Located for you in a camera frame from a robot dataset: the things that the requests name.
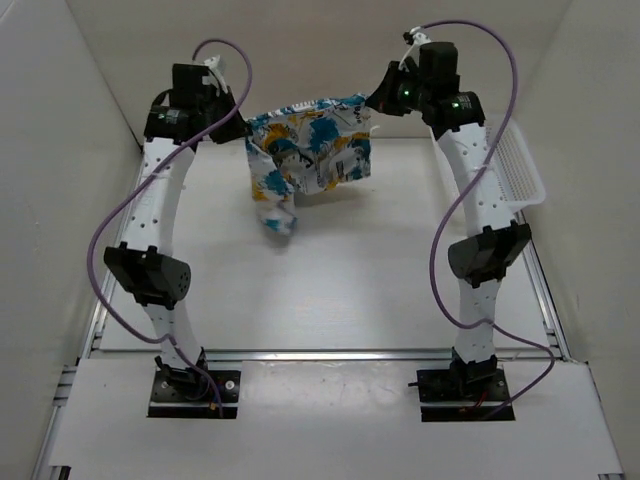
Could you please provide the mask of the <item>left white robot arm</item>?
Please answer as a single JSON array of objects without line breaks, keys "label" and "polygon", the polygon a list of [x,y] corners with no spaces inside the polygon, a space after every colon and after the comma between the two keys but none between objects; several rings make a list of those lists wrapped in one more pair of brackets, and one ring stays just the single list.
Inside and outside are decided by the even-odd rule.
[{"label": "left white robot arm", "polygon": [[133,201],[119,245],[106,248],[103,256],[120,287],[149,317],[154,337],[161,339],[159,368],[179,371],[174,385],[188,400],[206,395],[210,377],[196,367],[204,363],[203,351],[184,301],[191,269],[173,254],[173,231],[197,151],[186,141],[224,116],[230,119],[211,132],[213,141],[226,143],[247,132],[242,116],[232,110],[235,99],[223,73],[219,56],[173,66],[172,86],[154,99],[144,128],[144,189]]}]

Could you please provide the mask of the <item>white patterned shorts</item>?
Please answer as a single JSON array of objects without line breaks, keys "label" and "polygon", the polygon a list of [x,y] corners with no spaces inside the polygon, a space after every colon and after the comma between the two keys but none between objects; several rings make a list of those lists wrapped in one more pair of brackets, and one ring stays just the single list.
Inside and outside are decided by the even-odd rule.
[{"label": "white patterned shorts", "polygon": [[371,109],[362,93],[282,107],[247,120],[244,139],[256,215],[282,236],[295,230],[295,197],[371,176]]}]

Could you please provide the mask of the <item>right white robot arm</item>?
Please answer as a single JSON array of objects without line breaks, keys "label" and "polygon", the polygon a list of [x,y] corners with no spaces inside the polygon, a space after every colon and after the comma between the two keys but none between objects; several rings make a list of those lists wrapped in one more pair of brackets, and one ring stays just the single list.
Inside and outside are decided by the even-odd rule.
[{"label": "right white robot arm", "polygon": [[447,259],[459,285],[458,328],[449,387],[470,400],[497,368],[493,343],[498,291],[507,269],[531,239],[517,222],[489,163],[485,115],[478,96],[460,90],[458,50],[451,42],[417,40],[392,61],[366,104],[386,115],[418,112],[431,129],[459,191],[454,208],[465,215],[466,238],[449,246]]}]

